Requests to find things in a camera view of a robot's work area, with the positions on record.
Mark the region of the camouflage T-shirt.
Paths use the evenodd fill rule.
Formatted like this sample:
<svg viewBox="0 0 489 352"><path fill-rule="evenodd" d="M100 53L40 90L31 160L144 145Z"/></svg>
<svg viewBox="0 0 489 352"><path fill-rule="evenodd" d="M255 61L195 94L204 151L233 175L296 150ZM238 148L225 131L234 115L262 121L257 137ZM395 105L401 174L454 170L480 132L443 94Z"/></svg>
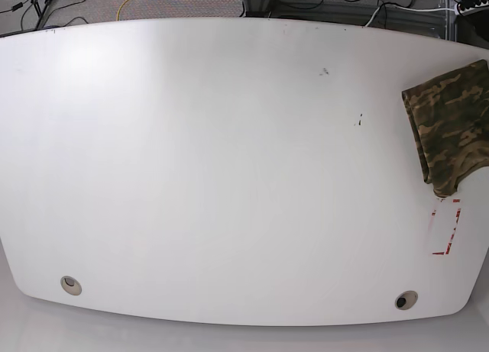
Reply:
<svg viewBox="0 0 489 352"><path fill-rule="evenodd" d="M488 166L488 63L478 60L402 91L423 180L446 198Z"/></svg>

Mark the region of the red tape rectangle marking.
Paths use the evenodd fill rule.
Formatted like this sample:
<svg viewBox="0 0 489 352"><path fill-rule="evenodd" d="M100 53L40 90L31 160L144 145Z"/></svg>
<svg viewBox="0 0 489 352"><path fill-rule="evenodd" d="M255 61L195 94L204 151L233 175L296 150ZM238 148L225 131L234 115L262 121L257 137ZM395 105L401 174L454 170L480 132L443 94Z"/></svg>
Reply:
<svg viewBox="0 0 489 352"><path fill-rule="evenodd" d="M437 199L428 231L430 255L448 255L461 216L461 199Z"/></svg>

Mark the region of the white power strip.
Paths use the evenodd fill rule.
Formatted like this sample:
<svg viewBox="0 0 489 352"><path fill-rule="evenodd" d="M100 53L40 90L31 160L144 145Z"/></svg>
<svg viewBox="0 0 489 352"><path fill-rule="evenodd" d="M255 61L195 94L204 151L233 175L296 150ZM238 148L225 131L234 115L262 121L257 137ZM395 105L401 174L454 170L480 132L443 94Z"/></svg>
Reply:
<svg viewBox="0 0 489 352"><path fill-rule="evenodd" d="M466 16L488 9L488 0L462 0L455 6L455 13Z"/></svg>

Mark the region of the aluminium frame cart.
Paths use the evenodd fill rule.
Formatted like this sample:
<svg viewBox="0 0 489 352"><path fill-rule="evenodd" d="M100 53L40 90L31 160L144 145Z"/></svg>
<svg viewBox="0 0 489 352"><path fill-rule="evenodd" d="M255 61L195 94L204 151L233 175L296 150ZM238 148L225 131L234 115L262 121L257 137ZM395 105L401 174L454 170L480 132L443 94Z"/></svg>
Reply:
<svg viewBox="0 0 489 352"><path fill-rule="evenodd" d="M456 41L454 0L242 0L242 17L376 27Z"/></svg>

